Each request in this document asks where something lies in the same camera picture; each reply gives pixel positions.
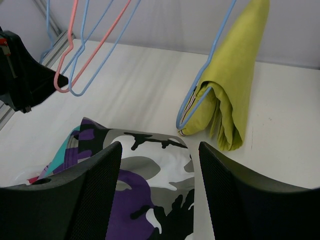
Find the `white wall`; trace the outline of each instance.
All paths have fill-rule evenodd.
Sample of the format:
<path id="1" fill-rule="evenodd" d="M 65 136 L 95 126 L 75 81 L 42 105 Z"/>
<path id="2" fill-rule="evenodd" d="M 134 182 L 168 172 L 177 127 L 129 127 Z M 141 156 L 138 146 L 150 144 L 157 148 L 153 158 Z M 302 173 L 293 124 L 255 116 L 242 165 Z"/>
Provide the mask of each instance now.
<path id="1" fill-rule="evenodd" d="M 46 21 L 32 0 L 4 0 L 0 4 L 0 26 L 18 34 L 37 61 L 50 46 Z"/>
<path id="2" fill-rule="evenodd" d="M 91 0 L 86 32 L 95 24 L 110 0 Z M 209 52 L 212 41 L 232 0 L 142 0 L 122 43 L 139 46 L 187 51 Z M 270 15 L 259 60 L 290 65 L 320 67 L 320 0 L 270 0 Z M 64 29 L 67 29 L 72 0 L 54 0 L 52 10 Z M 114 0 L 93 40 L 102 38 L 127 0 Z M 119 22 L 128 19 L 137 0 Z M 249 0 L 238 0 L 228 27 Z M 80 36 L 85 0 L 79 0 L 79 14 L 74 33 Z M 111 34 L 115 40 L 121 27 Z"/>

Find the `folded fabric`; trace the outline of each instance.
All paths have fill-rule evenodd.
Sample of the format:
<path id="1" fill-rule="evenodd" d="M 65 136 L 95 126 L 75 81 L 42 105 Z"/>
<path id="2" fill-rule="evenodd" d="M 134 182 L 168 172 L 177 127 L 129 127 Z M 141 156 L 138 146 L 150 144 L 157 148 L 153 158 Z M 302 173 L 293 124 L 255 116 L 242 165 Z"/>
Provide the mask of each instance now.
<path id="1" fill-rule="evenodd" d="M 210 136 L 219 123 L 218 147 L 235 150 L 245 140 L 255 60 L 269 14 L 270 0 L 251 0 L 233 24 L 187 104 L 184 119 L 208 88 L 185 127 L 182 136 L 192 135 L 211 124 Z"/>
<path id="2" fill-rule="evenodd" d="M 59 154 L 46 176 L 90 161 L 116 141 L 121 166 L 105 239 L 192 240 L 195 173 L 186 144 L 176 136 L 109 129 L 84 118 L 62 144 L 64 160 Z"/>

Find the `white table surface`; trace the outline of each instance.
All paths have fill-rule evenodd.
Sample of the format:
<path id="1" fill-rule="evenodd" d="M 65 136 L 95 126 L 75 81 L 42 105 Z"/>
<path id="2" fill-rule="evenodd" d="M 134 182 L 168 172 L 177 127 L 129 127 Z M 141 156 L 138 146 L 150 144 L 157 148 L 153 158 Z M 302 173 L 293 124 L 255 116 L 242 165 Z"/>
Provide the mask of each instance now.
<path id="1" fill-rule="evenodd" d="M 74 40 L 75 49 L 80 44 Z M 78 70 L 97 45 L 86 44 Z M 111 46 L 102 46 L 76 84 L 76 92 Z M 10 185 L 29 166 L 50 162 L 83 117 L 108 128 L 177 136 L 180 104 L 206 59 L 201 54 L 118 45 L 84 96 L 56 92 L 32 112 L 13 115 L 0 131 L 0 186 Z M 320 186 L 319 138 L 320 71 L 257 62 L 245 143 L 225 154 L 270 178 L 315 188 Z M 198 146 L 207 141 L 216 147 L 216 138 L 202 132 L 183 140 L 195 168 L 194 239 L 210 240 L 214 235 Z"/>

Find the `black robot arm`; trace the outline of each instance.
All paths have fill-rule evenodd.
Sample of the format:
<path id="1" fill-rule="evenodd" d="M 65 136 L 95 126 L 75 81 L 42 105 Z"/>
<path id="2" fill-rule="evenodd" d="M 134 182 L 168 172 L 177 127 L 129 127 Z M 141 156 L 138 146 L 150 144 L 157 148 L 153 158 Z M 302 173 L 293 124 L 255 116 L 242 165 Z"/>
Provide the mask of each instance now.
<path id="1" fill-rule="evenodd" d="M 21 38 L 0 28 L 0 100 L 15 111 L 30 112 L 56 89 L 56 72 L 47 68 L 29 54 Z M 68 78 L 59 75 L 58 85 L 68 84 Z"/>

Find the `teal fabric patch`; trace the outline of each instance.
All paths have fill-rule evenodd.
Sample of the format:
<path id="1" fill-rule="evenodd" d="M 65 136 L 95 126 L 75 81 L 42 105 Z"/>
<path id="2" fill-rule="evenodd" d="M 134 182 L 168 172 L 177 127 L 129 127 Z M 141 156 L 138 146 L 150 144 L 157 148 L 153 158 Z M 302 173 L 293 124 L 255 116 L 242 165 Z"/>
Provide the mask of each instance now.
<path id="1" fill-rule="evenodd" d="M 75 129 L 73 129 L 72 132 L 70 132 L 68 137 L 65 139 L 65 141 L 59 148 L 58 152 L 55 154 L 52 162 L 49 164 L 48 170 L 44 174 L 44 177 L 47 177 L 48 175 L 50 175 L 57 167 L 59 167 L 61 164 L 64 163 L 67 144 L 68 144 L 70 135 L 73 133 L 73 131 L 80 131 L 80 126 L 77 126 Z"/>

